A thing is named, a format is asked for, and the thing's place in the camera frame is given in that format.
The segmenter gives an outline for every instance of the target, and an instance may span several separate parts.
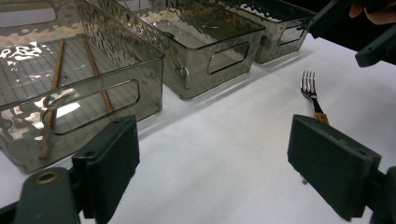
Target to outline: plastic container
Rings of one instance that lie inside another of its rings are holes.
[[[137,10],[125,1],[99,2],[165,54],[163,82],[182,99],[246,73],[265,29],[205,0],[154,0]]]
[[[0,148],[22,172],[76,152],[115,118],[162,109],[163,54],[88,1],[18,0],[0,12],[14,19],[0,20]]]
[[[207,0],[266,27],[254,61],[266,63],[298,51],[315,13],[279,0]]]

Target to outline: table surface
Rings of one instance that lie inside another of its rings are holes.
[[[299,52],[190,101],[164,86],[163,111],[137,125],[141,162],[110,223],[345,223],[302,183],[287,150],[292,116],[313,116],[299,86],[309,70],[330,124],[382,155],[381,172],[396,165],[396,67],[359,68],[355,53],[309,35]],[[3,207],[28,176],[3,154],[0,176]]]

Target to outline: transparent storage basket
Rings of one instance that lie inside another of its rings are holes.
[[[99,7],[14,0],[0,10],[0,17],[15,19],[0,20],[0,148],[22,172],[76,152],[113,119],[141,120],[162,109],[163,54]],[[113,109],[106,108],[106,94]]]
[[[207,0],[266,27],[254,61],[266,63],[298,51],[315,13],[280,0]]]
[[[163,82],[182,99],[246,73],[265,29],[201,0],[99,0],[101,8],[164,54]]]

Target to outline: metal fork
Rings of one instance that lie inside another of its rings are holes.
[[[327,115],[323,113],[318,103],[317,91],[315,89],[315,73],[304,71],[300,89],[303,96],[309,98],[314,104],[315,118],[329,124]]]

